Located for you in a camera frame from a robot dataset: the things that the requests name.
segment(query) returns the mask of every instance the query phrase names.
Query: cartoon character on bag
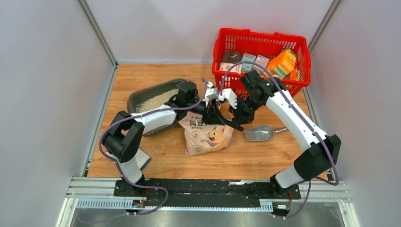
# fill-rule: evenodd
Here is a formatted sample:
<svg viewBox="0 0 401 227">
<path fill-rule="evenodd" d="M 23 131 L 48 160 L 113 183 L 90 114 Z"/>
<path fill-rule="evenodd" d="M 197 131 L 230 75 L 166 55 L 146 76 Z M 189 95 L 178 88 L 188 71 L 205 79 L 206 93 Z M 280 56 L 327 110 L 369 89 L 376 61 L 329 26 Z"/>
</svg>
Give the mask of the cartoon character on bag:
<svg viewBox="0 0 401 227">
<path fill-rule="evenodd" d="M 206 142 L 210 146 L 210 148 L 205 146 L 206 152 L 225 149 L 230 144 L 232 138 L 231 138 L 231 136 L 228 137 L 224 134 L 225 130 L 226 130 L 225 127 L 222 127 L 219 130 L 217 129 L 217 127 L 214 127 L 212 130 L 210 130 L 208 132 L 207 140 L 200 140 L 202 143 Z"/>
</svg>

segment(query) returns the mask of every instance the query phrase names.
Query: scoop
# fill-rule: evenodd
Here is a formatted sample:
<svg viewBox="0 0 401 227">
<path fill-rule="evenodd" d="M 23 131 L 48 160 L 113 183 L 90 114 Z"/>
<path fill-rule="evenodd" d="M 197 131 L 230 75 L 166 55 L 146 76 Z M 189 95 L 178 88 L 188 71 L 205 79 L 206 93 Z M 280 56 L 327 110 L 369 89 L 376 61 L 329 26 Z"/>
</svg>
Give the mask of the scoop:
<svg viewBox="0 0 401 227">
<path fill-rule="evenodd" d="M 274 131 L 268 125 L 259 125 L 255 128 L 245 130 L 245 138 L 247 141 L 267 141 L 273 138 L 275 133 L 287 130 L 288 128 L 282 128 Z"/>
</svg>

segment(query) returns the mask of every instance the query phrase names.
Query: perforated metal strip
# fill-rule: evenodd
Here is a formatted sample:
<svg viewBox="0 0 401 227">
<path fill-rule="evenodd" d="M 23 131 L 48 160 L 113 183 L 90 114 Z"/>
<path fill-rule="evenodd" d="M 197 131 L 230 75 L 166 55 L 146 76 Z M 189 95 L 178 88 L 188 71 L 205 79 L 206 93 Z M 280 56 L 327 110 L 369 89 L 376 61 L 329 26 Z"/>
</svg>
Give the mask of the perforated metal strip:
<svg viewBox="0 0 401 227">
<path fill-rule="evenodd" d="M 84 209 L 133 209 L 134 200 L 129 199 L 87 199 L 78 200 L 77 208 Z M 246 212 L 273 212 L 273 204 L 261 201 L 261 207 L 231 208 L 231 207 L 162 207 L 160 210 L 198 210 L 198 211 L 246 211 Z M 151 210 L 155 206 L 135 208 L 139 210 Z"/>
</svg>

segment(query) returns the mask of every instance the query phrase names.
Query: light blue box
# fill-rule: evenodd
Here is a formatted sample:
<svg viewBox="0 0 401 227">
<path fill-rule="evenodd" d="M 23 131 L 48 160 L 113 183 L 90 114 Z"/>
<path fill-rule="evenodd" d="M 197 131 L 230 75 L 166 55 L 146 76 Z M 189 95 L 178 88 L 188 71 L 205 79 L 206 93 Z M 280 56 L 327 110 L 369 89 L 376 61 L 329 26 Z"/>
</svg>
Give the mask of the light blue box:
<svg viewBox="0 0 401 227">
<path fill-rule="evenodd" d="M 255 62 L 256 56 L 248 53 L 244 53 L 241 61 L 252 61 Z M 252 64 L 242 64 L 242 73 L 249 72 L 252 70 Z"/>
</svg>

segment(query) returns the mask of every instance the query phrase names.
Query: cartoon cat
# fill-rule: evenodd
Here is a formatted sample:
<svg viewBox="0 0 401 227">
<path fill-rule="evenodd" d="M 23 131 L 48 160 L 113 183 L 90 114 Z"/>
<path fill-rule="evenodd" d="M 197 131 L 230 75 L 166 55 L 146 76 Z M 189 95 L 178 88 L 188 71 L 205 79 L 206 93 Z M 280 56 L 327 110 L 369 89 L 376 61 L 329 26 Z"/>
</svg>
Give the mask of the cartoon cat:
<svg viewBox="0 0 401 227">
<path fill-rule="evenodd" d="M 221 130 L 217 130 L 217 127 L 214 127 L 208 132 L 207 140 L 200 140 L 201 142 L 206 142 L 212 147 L 208 150 L 208 152 L 224 149 L 229 145 L 230 138 L 224 134 L 224 130 L 225 127 L 223 127 Z"/>
</svg>

